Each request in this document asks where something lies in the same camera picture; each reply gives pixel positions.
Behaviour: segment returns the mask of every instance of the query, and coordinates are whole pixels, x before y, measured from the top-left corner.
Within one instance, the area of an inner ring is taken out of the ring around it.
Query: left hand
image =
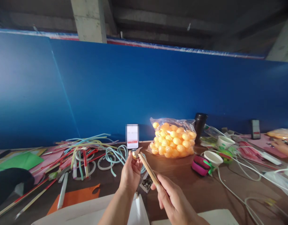
[[[142,166],[143,164],[141,160],[133,159],[131,151],[129,151],[127,160],[122,169],[119,188],[132,192],[134,194],[140,182]]]

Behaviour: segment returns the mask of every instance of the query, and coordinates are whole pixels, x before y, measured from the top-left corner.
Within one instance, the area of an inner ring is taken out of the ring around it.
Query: orange paper
[[[92,194],[92,193],[99,186],[100,186],[100,184],[98,184],[94,187],[80,189],[80,190],[72,191],[72,192],[67,192],[65,194],[65,197],[64,197],[64,203],[63,203],[62,208],[98,198],[99,193],[100,193],[100,189],[97,191],[97,193],[95,193],[95,194]],[[58,202],[59,202],[59,195],[57,196],[56,200],[54,201],[54,203],[51,206],[47,215],[57,211]]]

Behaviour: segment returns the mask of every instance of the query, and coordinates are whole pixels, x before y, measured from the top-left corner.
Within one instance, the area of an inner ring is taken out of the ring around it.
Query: green paper
[[[44,160],[31,153],[23,153],[17,156],[14,156],[3,163],[0,164],[0,171],[9,169],[9,168],[22,168],[26,170],[30,170],[31,168],[35,167],[36,165],[40,164]]]

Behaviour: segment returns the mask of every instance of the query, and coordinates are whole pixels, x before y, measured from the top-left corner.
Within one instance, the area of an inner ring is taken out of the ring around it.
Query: concrete pillar
[[[71,0],[80,41],[106,43],[101,0]]]
[[[288,19],[266,59],[288,62]]]

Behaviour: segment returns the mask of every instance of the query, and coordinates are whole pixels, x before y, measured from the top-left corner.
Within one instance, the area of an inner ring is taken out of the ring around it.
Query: black thermos
[[[208,115],[205,113],[196,113],[195,116],[195,123],[194,123],[194,129],[196,131],[196,138],[195,138],[195,143],[200,144],[200,135],[201,132],[203,131],[204,125],[206,124]]]

